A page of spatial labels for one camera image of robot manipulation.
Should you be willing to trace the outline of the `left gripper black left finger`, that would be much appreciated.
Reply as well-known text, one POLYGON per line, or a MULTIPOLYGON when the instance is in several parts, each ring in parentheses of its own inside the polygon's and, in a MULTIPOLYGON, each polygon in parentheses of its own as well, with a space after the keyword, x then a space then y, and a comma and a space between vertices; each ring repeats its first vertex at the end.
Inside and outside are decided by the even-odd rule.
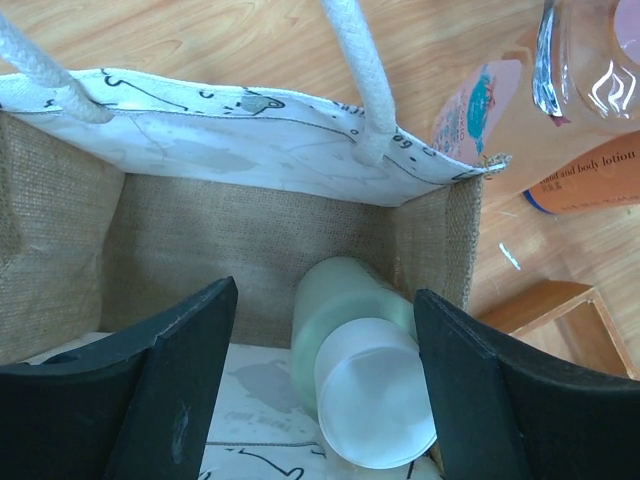
POLYGON ((2 477, 197 478, 237 301, 224 278, 41 364, 3 366, 2 477))

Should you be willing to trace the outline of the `white round cap bottle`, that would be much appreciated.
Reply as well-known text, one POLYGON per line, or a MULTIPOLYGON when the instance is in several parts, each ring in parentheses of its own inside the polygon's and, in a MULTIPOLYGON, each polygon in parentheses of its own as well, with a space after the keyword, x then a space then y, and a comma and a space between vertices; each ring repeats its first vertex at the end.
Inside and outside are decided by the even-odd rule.
POLYGON ((290 374, 323 440, 352 464, 401 467, 437 439, 414 307, 358 259, 323 260, 300 280, 290 374))

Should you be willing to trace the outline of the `clear bottle pink cap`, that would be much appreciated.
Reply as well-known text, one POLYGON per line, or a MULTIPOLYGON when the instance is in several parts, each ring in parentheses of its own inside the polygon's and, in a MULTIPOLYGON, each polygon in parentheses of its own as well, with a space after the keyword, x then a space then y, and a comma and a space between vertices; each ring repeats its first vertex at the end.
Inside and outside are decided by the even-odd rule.
POLYGON ((499 153, 568 161, 639 128, 639 4, 546 1, 446 102, 433 145, 465 163, 499 153))

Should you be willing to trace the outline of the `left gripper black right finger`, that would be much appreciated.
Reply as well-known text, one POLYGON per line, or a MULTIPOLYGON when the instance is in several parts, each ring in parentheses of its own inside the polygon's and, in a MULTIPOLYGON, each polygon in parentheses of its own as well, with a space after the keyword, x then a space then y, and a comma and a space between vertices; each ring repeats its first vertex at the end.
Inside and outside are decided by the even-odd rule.
POLYGON ((414 316, 446 478, 638 478, 638 381, 544 353, 429 289, 414 316))

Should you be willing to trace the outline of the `blue pump bottle orange base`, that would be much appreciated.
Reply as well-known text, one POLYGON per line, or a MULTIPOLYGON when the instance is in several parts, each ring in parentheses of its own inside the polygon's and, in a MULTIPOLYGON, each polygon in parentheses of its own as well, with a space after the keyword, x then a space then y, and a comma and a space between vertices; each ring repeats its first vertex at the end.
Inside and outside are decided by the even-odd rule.
POLYGON ((610 140, 523 192, 547 214, 580 213, 639 203, 639 133, 610 140))

